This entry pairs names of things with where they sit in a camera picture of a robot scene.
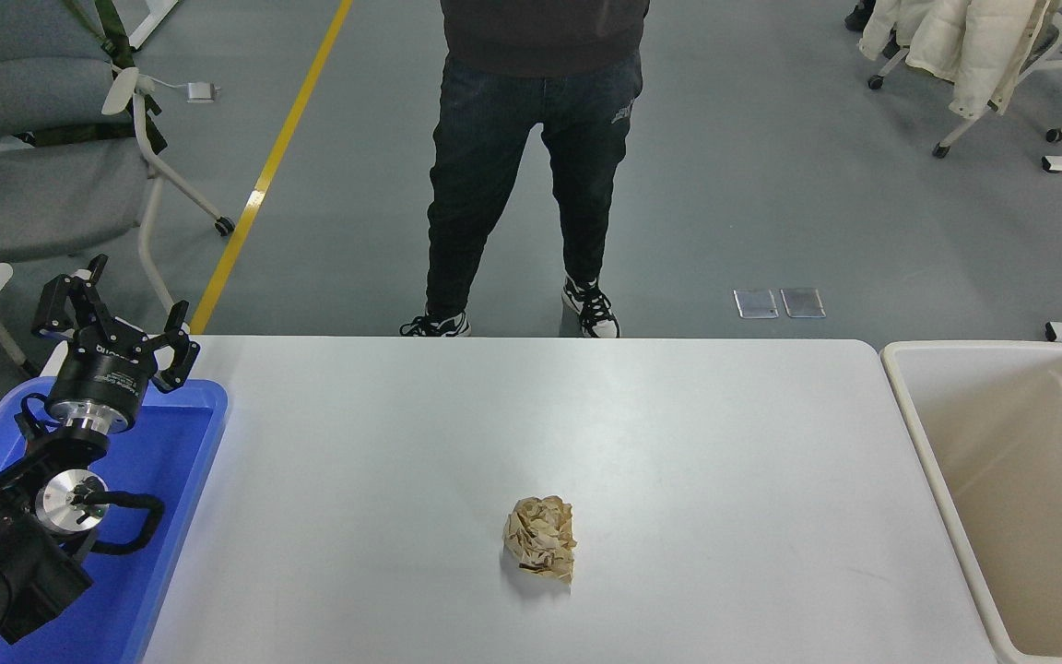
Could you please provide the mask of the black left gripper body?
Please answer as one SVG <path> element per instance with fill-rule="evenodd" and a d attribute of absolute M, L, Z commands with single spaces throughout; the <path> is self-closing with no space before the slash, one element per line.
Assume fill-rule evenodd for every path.
<path fill-rule="evenodd" d="M 45 399 L 47 415 L 71 421 L 93 412 L 104 419 L 109 409 L 112 429 L 131 429 L 156 371 L 147 343 L 148 333 L 127 323 L 110 331 L 80 328 Z"/>

